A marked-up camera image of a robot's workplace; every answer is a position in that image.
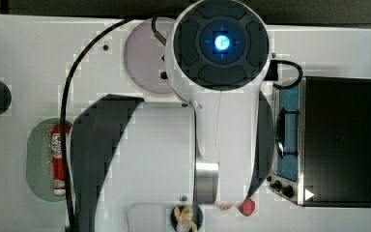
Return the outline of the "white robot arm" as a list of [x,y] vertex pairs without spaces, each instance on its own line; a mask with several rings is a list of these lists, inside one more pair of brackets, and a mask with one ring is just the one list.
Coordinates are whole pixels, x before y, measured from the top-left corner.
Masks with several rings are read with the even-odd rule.
[[237,0],[199,0],[175,20],[165,68],[192,114],[188,153],[119,157],[144,99],[106,95],[75,121],[72,171],[80,232],[129,232],[142,203],[242,202],[253,175],[260,88],[271,65],[266,25]]

